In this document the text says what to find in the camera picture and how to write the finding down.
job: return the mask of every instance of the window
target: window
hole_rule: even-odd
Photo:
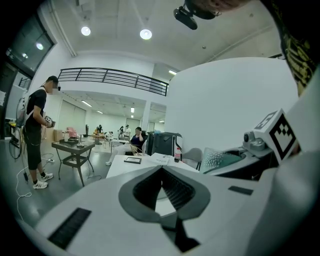
[[[38,16],[33,15],[16,34],[6,55],[35,72],[53,45]]]

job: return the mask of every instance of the mounted camera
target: mounted camera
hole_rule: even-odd
[[[177,21],[181,22],[192,30],[196,30],[198,28],[196,21],[194,18],[192,18],[193,15],[204,20],[212,20],[214,17],[216,17],[211,12],[200,9],[192,2],[192,0],[185,0],[183,6],[180,6],[178,9],[174,9],[173,15]]]

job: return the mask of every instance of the balcony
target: balcony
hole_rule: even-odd
[[[142,74],[102,67],[74,67],[61,69],[60,82],[82,81],[114,84],[167,96],[168,83]]]

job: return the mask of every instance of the black sign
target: black sign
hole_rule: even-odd
[[[285,158],[288,151],[296,141],[296,136],[292,131],[284,114],[282,114],[275,126],[270,131],[270,136],[280,155],[281,160]]]

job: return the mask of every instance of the woman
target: woman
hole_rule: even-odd
[[[126,152],[132,152],[131,147],[133,147],[136,151],[142,152],[142,145],[144,144],[144,138],[142,137],[141,127],[135,128],[135,135],[132,137],[130,144],[124,144],[121,146],[117,146],[113,149],[113,152],[110,156],[110,159],[105,164],[110,166],[115,159],[116,155],[124,156]]]

